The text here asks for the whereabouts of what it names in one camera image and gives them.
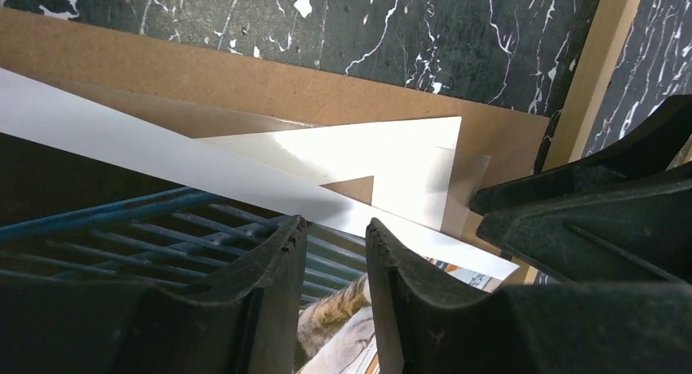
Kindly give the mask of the light wooden picture frame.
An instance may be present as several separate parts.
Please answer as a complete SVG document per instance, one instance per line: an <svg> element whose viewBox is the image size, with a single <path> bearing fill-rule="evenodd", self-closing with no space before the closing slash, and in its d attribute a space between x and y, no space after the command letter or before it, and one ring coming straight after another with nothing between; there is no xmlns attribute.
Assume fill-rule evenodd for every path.
<svg viewBox="0 0 692 374"><path fill-rule="evenodd" d="M691 0L599 0L537 171L612 145L690 92Z"/></svg>

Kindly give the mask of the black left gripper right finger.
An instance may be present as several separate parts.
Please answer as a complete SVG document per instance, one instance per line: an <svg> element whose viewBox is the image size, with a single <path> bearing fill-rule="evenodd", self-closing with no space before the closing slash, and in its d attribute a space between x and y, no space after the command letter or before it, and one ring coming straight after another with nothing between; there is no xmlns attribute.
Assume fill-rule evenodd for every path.
<svg viewBox="0 0 692 374"><path fill-rule="evenodd" d="M366 264L383 373L688 373L679 283L471 287L373 219Z"/></svg>

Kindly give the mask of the cat and books photo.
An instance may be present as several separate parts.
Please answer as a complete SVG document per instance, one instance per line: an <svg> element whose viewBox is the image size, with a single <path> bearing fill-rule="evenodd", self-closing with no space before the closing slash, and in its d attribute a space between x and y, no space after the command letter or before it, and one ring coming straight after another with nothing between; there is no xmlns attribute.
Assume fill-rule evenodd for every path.
<svg viewBox="0 0 692 374"><path fill-rule="evenodd" d="M5 74L1 116L38 99L35 88L19 97L3 82ZM14 136L1 127L1 206L20 207L1 219L1 286L145 282L179 293L250 253L292 216L306 222L306 255L310 225L366 242L367 226L377 219L434 266L443 260L495 278L512 272L509 262L437 231L209 146L255 164L254 178L267 171L277 182L269 189L218 194ZM312 319L301 300L295 351L311 337L305 326ZM377 351L373 305L357 309L329 333L328 342L308 352L306 372L346 372L364 347Z"/></svg>

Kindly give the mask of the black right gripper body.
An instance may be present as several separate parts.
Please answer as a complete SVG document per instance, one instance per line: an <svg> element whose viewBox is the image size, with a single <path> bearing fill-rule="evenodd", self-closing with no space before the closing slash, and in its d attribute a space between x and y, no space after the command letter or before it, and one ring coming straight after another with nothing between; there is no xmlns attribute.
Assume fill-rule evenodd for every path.
<svg viewBox="0 0 692 374"><path fill-rule="evenodd" d="M479 238L561 282L691 280L691 98L668 97L621 140L479 190Z"/></svg>

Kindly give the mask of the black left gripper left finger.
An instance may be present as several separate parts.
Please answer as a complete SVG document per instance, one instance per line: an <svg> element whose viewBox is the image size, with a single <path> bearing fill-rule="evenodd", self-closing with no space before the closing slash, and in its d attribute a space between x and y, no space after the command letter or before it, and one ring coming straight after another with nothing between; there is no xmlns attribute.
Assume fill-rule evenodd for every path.
<svg viewBox="0 0 692 374"><path fill-rule="evenodd" d="M145 282L1 286L4 373L289 373L306 261L292 216L175 293Z"/></svg>

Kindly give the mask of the clear acrylic sheet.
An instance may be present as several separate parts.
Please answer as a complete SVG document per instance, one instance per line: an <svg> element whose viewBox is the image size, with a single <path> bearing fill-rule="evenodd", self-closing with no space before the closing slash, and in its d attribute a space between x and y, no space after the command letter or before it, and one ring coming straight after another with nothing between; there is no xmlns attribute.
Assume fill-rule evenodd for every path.
<svg viewBox="0 0 692 374"><path fill-rule="evenodd" d="M307 129L307 161L326 182L372 177L372 207L458 238L490 161L458 148L461 128L448 117Z"/></svg>

